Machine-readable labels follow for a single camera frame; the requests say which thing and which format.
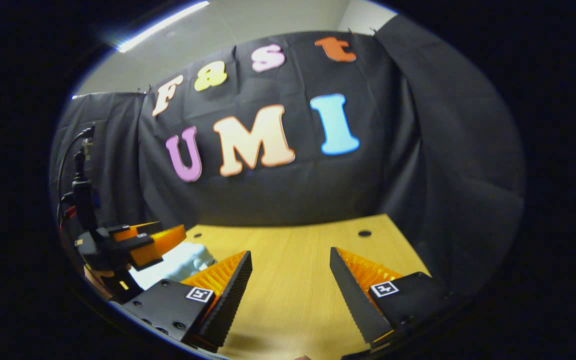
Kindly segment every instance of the wooden table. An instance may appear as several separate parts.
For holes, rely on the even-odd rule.
[[[368,230],[368,237],[358,235]],[[370,347],[355,325],[330,271],[338,247],[404,276],[422,260],[386,214],[297,227],[197,225],[187,241],[217,260],[250,250],[253,271],[224,346],[233,360],[339,360]]]

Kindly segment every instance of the wall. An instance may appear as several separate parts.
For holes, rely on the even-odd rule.
[[[209,0],[124,53],[100,61],[73,95],[144,92],[149,85],[215,51],[292,32],[337,30],[349,0]]]
[[[347,32],[348,29],[357,34],[372,35],[375,30],[379,30],[397,13],[387,7],[367,0],[350,0],[345,13],[337,28],[340,32]]]

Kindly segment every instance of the black fabric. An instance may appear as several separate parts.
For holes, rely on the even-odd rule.
[[[315,41],[347,41],[357,59],[329,59]],[[251,54],[269,44],[286,56],[279,68],[256,73]],[[195,91],[198,71],[221,60],[228,79]],[[157,89],[177,75],[168,109],[152,116]],[[357,150],[325,155],[317,96],[345,95],[343,106]],[[215,122],[234,116],[251,130],[268,105],[285,109],[290,164],[244,164],[224,177]],[[171,73],[146,94],[98,93],[68,105],[51,157],[51,197],[57,206],[58,161],[67,144],[97,123],[87,175],[102,194],[100,226],[161,221],[184,224],[286,226],[388,214],[448,289],[472,294],[508,251],[524,206],[519,135],[494,87],[453,48],[398,14],[375,36],[298,32],[239,44]],[[201,177],[181,180],[165,142],[197,129]],[[190,155],[180,141],[183,163]],[[73,165],[66,162],[63,191]]]
[[[336,62],[314,45],[329,36],[348,41],[346,51],[356,53],[357,60]],[[281,46],[285,63],[256,73],[251,54],[268,44]],[[226,63],[228,79],[219,86],[195,91],[199,69],[217,60]],[[153,117],[156,89],[180,74],[183,83],[168,108]],[[330,156],[321,151],[325,133],[310,100],[336,93],[345,95],[343,109],[350,132],[360,145],[353,152]],[[371,36],[298,32],[216,52],[171,74],[146,95],[139,118],[139,176],[144,200],[165,227],[198,223],[285,226],[375,214],[386,185],[394,189],[388,201],[393,204],[393,214],[399,214],[406,208],[400,198],[418,198],[409,191],[413,188],[409,178],[394,176],[400,168],[416,163],[414,149],[419,133],[414,130],[410,103],[402,74]],[[272,168],[258,160],[254,169],[244,164],[241,173],[221,176],[222,147],[214,123],[234,116],[251,130],[257,112],[274,104],[285,109],[281,120],[295,160]],[[197,129],[203,167],[199,180],[186,183],[176,175],[165,142],[191,126]],[[183,162],[190,166],[185,142],[181,141],[179,148]],[[421,221],[419,211],[411,211],[407,219],[415,216],[411,223]]]
[[[435,35],[398,15],[375,38],[405,74],[421,131],[425,217],[418,236],[402,232],[435,278],[471,294],[519,226],[526,178],[519,133],[486,77]]]
[[[94,144],[90,160],[84,163],[84,173],[98,191],[100,207],[95,212],[98,225],[133,225],[146,220],[137,163],[137,120],[143,102],[143,93],[92,93],[68,102],[50,153],[50,200],[55,210],[59,199],[57,176],[66,148],[94,123]],[[73,188],[73,156],[81,146],[78,140],[66,155],[61,196]]]

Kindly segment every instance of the foam letter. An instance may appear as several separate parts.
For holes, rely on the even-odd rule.
[[[276,43],[260,47],[252,52],[252,69],[258,73],[273,68],[279,68],[286,61],[286,57],[281,53],[282,48]]]
[[[359,139],[350,133],[344,104],[346,97],[340,93],[317,96],[310,100],[310,107],[319,112],[326,134],[326,141],[321,146],[321,152],[325,155],[341,155],[359,148]]]
[[[223,61],[215,61],[202,67],[197,73],[197,80],[194,82],[196,91],[205,91],[210,87],[216,87],[228,78],[226,74],[226,64]]]
[[[167,100],[171,100],[173,96],[175,96],[175,90],[177,89],[178,85],[181,85],[181,83],[184,81],[184,76],[183,75],[179,75],[177,77],[175,77],[174,79],[170,80],[169,82],[166,82],[165,84],[163,84],[158,90],[158,95],[157,95],[157,104],[155,105],[155,108],[152,110],[152,116],[158,116],[159,114],[161,114],[164,110],[166,110],[168,108],[168,101]]]
[[[354,52],[344,52],[342,47],[348,47],[347,41],[340,41],[332,36],[318,39],[315,41],[316,46],[322,46],[327,57],[340,63],[350,63],[357,60]]]
[[[172,166],[176,175],[186,183],[194,182],[199,179],[202,175],[202,161],[199,158],[199,150],[197,150],[197,142],[195,141],[195,134],[197,134],[197,128],[192,126],[183,130],[181,133],[182,139],[188,146],[188,153],[190,153],[190,161],[192,165],[187,168],[181,162],[181,155],[179,154],[179,136],[174,135],[166,141],[166,148],[170,153],[170,159],[172,160]]]
[[[263,145],[261,164],[276,167],[295,160],[295,151],[288,147],[282,126],[283,105],[262,107],[254,118],[252,130],[248,132],[235,116],[217,121],[212,129],[221,137],[223,165],[222,176],[237,175],[243,170],[242,162],[235,157],[235,150],[250,169],[257,164],[259,147]]]

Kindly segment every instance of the ceiling light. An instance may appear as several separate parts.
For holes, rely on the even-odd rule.
[[[196,12],[199,9],[205,8],[209,5],[208,1],[202,1],[199,2],[198,4],[194,4],[186,9],[183,9],[181,11],[179,11],[178,13],[170,16],[169,18],[157,23],[156,25],[154,25],[153,27],[150,27],[149,29],[147,29],[146,31],[142,32],[141,34],[138,34],[137,36],[135,36],[134,38],[122,43],[119,46],[118,51],[120,53],[125,53],[126,51],[132,49],[135,47],[135,45],[141,43],[142,41],[146,40],[146,38],[148,38],[149,36],[151,36],[152,34],[155,34],[156,32],[158,32],[159,30],[162,30],[163,28],[167,27],[168,25],[171,25],[172,23],[176,22],[177,20],[185,17],[185,16],[189,16],[190,14]]]

